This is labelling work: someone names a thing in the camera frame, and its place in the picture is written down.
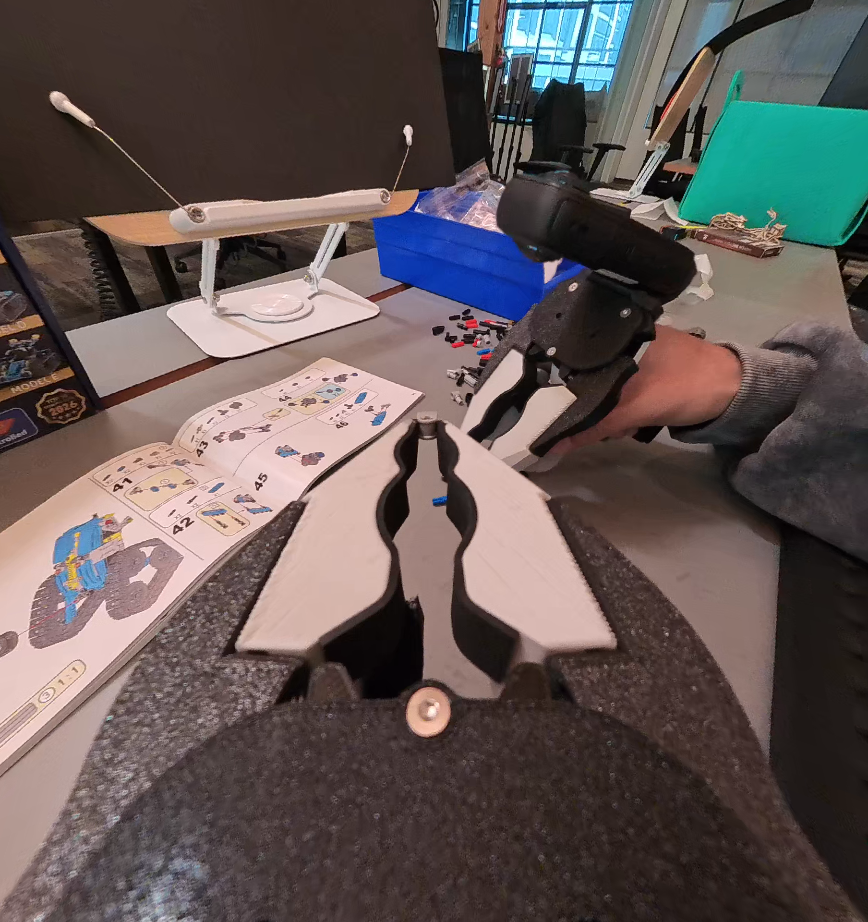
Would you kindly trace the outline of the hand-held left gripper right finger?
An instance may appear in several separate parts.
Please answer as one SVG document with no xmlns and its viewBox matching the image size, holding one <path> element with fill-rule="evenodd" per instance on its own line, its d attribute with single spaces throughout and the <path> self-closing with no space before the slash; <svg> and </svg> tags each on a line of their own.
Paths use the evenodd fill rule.
<svg viewBox="0 0 868 922">
<path fill-rule="evenodd" d="M 451 423 L 438 424 L 447 516 L 460 536 L 451 629 L 492 681 L 521 662 L 615 650 L 615 633 L 548 496 Z"/>
</svg>

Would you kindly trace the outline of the wooden board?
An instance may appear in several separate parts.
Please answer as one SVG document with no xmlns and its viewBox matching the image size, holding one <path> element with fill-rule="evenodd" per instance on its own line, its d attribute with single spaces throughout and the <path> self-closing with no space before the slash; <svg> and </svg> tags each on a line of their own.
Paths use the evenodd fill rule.
<svg viewBox="0 0 868 922">
<path fill-rule="evenodd" d="M 669 91 L 658 123 L 655 125 L 647 149 L 667 146 L 693 99 L 716 67 L 716 59 L 730 45 L 761 29 L 784 22 L 809 11 L 813 1 L 783 1 L 765 7 L 756 13 L 740 18 L 728 28 L 709 39 L 691 59 Z"/>
</svg>

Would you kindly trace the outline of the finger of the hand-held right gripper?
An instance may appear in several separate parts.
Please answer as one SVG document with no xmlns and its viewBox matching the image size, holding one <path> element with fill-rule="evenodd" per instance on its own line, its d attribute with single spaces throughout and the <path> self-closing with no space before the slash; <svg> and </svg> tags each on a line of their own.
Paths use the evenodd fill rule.
<svg viewBox="0 0 868 922">
<path fill-rule="evenodd" d="M 577 400 L 566 386 L 537 388 L 522 409 L 507 409 L 493 435 L 486 438 L 487 450 L 498 460 L 518 471 L 538 463 L 533 444 Z"/>
<path fill-rule="evenodd" d="M 523 354 L 506 354 L 486 371 L 463 419 L 463 432 L 479 444 L 509 432 L 535 392 L 535 362 Z"/>
</svg>

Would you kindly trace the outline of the person's right hand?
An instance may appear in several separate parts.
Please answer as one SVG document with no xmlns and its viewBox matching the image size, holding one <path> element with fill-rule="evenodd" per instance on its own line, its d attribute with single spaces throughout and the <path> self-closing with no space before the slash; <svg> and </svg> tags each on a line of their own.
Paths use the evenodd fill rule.
<svg viewBox="0 0 868 922">
<path fill-rule="evenodd" d="M 658 328 L 614 409 L 550 453 L 564 455 L 591 444 L 632 438 L 646 429 L 708 423 L 731 405 L 742 378 L 742 363 L 732 350 L 687 332 Z"/>
</svg>

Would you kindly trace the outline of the green felt bag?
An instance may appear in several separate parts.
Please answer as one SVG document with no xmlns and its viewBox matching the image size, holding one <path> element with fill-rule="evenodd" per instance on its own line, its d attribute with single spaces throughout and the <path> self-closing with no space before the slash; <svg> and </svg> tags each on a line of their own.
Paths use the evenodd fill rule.
<svg viewBox="0 0 868 922">
<path fill-rule="evenodd" d="M 745 101 L 744 77 L 733 76 L 679 217 L 773 211 L 791 241 L 842 245 L 868 211 L 868 109 Z"/>
</svg>

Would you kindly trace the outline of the grey desk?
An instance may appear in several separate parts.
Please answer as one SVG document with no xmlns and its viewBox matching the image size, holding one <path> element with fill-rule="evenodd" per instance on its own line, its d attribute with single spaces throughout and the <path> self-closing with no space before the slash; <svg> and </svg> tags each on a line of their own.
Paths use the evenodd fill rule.
<svg viewBox="0 0 868 922">
<path fill-rule="evenodd" d="M 713 296 L 669 308 L 677 328 L 756 347 L 801 319 L 849 328 L 834 253 L 788 243 L 757 260 L 710 255 Z M 0 455 L 0 532 L 85 472 L 142 444 L 169 441 L 217 401 L 292 375 L 326 356 L 423 391 L 421 409 L 461 420 L 447 370 L 457 361 L 430 330 L 460 308 L 380 275 L 369 252 L 334 260 L 329 277 L 376 298 L 380 313 L 280 350 L 216 363 L 159 307 L 72 331 L 70 342 L 106 410 Z M 711 450 L 665 432 L 648 445 L 604 443 L 536 477 L 578 499 L 599 531 L 691 623 L 719 663 L 764 749 L 770 742 L 778 538 L 772 521 L 724 483 Z M 138 658 L 114 675 L 0 778 L 0 905 L 54 824 Z"/>
</svg>

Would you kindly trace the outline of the white paper sheet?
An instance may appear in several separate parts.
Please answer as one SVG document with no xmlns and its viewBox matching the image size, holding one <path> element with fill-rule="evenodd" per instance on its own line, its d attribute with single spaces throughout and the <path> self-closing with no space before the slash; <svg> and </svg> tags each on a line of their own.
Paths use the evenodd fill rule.
<svg viewBox="0 0 868 922">
<path fill-rule="evenodd" d="M 678 204 L 669 199 L 660 199 L 645 193 L 632 194 L 629 190 L 596 188 L 591 190 L 594 199 L 623 208 L 635 220 L 663 220 L 679 227 L 693 227 L 693 222 L 682 219 Z"/>
</svg>

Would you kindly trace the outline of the black office chair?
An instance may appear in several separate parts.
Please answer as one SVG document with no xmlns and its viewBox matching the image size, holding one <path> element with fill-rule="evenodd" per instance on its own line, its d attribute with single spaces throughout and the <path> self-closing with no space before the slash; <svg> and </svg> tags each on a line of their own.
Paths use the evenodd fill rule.
<svg viewBox="0 0 868 922">
<path fill-rule="evenodd" d="M 531 156 L 520 164 L 520 170 L 534 175 L 566 171 L 577 179 L 593 182 L 605 156 L 626 149 L 613 143 L 584 144 L 585 102 L 581 84 L 550 80 L 535 102 Z"/>
</svg>

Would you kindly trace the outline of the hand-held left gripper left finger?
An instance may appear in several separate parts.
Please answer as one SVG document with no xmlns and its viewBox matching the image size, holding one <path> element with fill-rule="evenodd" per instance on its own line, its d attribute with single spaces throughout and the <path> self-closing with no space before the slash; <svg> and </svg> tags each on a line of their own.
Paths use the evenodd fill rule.
<svg viewBox="0 0 868 922">
<path fill-rule="evenodd" d="M 417 421 L 403 421 L 303 497 L 234 639 L 235 658 L 336 664 L 362 685 L 422 679 L 424 615 L 405 596 L 395 544 L 419 441 Z"/>
</svg>

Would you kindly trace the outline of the pile of small building pieces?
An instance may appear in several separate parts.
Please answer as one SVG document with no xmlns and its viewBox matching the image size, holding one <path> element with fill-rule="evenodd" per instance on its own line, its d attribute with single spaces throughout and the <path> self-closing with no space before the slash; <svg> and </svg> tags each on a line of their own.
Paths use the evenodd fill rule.
<svg viewBox="0 0 868 922">
<path fill-rule="evenodd" d="M 433 325 L 430 334 L 459 355 L 446 375 L 451 382 L 451 402 L 468 407 L 474 391 L 491 365 L 497 347 L 518 323 L 504 318 L 477 316 L 470 309 Z"/>
</svg>

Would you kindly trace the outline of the bundle of clear plastic bags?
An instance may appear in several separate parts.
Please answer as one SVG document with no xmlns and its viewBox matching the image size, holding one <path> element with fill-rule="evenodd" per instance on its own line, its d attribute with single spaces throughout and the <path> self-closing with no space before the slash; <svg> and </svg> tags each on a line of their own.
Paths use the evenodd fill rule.
<svg viewBox="0 0 868 922">
<path fill-rule="evenodd" d="M 486 160 L 480 159 L 457 174 L 454 185 L 420 194 L 414 211 L 501 233 L 497 224 L 497 207 L 504 190 L 505 185 L 492 178 Z"/>
</svg>

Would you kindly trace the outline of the open instruction booklet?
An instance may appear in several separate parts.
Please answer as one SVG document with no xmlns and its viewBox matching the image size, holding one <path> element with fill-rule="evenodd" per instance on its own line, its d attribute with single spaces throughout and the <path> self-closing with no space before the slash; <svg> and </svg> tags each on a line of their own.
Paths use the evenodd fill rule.
<svg viewBox="0 0 868 922">
<path fill-rule="evenodd" d="M 218 566 L 424 393 L 322 358 L 96 467 L 0 534 L 0 776 Z"/>
</svg>

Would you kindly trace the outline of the wooden top desk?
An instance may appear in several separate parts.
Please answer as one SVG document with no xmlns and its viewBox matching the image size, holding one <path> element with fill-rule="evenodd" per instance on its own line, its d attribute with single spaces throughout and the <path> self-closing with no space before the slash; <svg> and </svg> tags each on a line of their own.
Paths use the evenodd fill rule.
<svg viewBox="0 0 868 922">
<path fill-rule="evenodd" d="M 344 210 L 344 207 L 339 204 L 336 206 L 336 212 L 317 217 L 286 217 L 275 219 L 274 221 L 268 221 L 266 218 L 244 218 L 240 226 L 222 231 L 177 231 L 170 223 L 168 211 L 97 216 L 85 218 L 84 221 L 112 242 L 117 240 L 130 246 L 143 248 L 156 275 L 165 303 L 172 304 L 184 300 L 184 297 L 181 294 L 179 283 L 166 253 L 168 246 L 178 244 L 196 245 L 208 239 L 257 237 L 264 234 L 286 233 L 304 228 L 326 228 L 332 224 L 352 224 L 373 218 L 397 216 L 405 213 L 417 201 L 418 195 L 419 191 L 417 189 L 391 192 L 389 201 L 382 203 L 381 207 L 375 210 L 355 206 Z"/>
</svg>

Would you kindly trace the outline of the person's right forearm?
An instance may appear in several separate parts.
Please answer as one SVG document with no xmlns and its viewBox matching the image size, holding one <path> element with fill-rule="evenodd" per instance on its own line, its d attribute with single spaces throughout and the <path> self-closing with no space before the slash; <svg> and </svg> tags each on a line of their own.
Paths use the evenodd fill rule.
<svg viewBox="0 0 868 922">
<path fill-rule="evenodd" d="M 803 321 L 758 348 L 724 343 L 740 389 L 718 417 L 671 427 L 722 453 L 762 511 L 868 564 L 868 361 L 855 333 Z"/>
</svg>

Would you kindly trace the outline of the blue storage bin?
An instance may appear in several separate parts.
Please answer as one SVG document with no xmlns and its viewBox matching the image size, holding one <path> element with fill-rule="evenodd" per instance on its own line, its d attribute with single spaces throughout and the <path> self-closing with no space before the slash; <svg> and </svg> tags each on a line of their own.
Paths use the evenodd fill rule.
<svg viewBox="0 0 868 922">
<path fill-rule="evenodd" d="M 510 321 L 584 270 L 564 260 L 545 279 L 507 235 L 415 209 L 372 224 L 382 276 Z"/>
</svg>

